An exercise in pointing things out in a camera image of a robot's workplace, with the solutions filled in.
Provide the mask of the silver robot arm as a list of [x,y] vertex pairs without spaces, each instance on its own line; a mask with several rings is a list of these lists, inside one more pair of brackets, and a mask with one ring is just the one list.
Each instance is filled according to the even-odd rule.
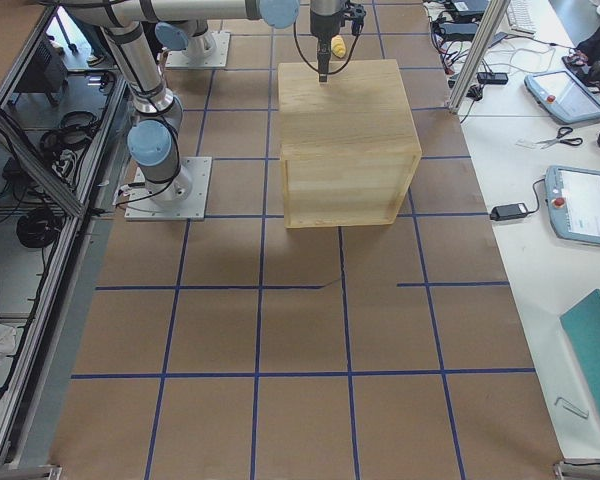
[[161,43],[169,50],[180,42],[189,46],[182,24],[205,35],[210,20],[262,20],[270,27],[294,26],[297,1],[62,1],[67,13],[99,28],[114,60],[128,82],[138,122],[127,144],[144,176],[145,200],[178,208],[193,191],[193,178],[179,153],[177,134],[182,106],[159,72],[144,32],[152,23]]
[[[152,3],[158,40],[172,51],[181,51],[199,30],[187,33],[179,24],[209,19],[263,20],[268,25],[284,29],[295,23],[298,1],[154,1]],[[331,54],[332,38],[339,34],[347,21],[357,36],[364,26],[366,11],[351,1],[312,1],[310,3],[310,32],[317,39],[317,53]]]

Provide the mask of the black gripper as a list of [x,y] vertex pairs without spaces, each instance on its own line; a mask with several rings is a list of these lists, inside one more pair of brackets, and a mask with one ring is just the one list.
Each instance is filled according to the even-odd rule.
[[350,0],[344,2],[341,26],[344,27],[349,22],[352,36],[361,35],[364,29],[365,17],[366,10],[362,4],[354,3]]
[[332,38],[341,28],[340,0],[310,1],[310,32],[317,39],[317,68],[320,83],[329,76],[330,48]]

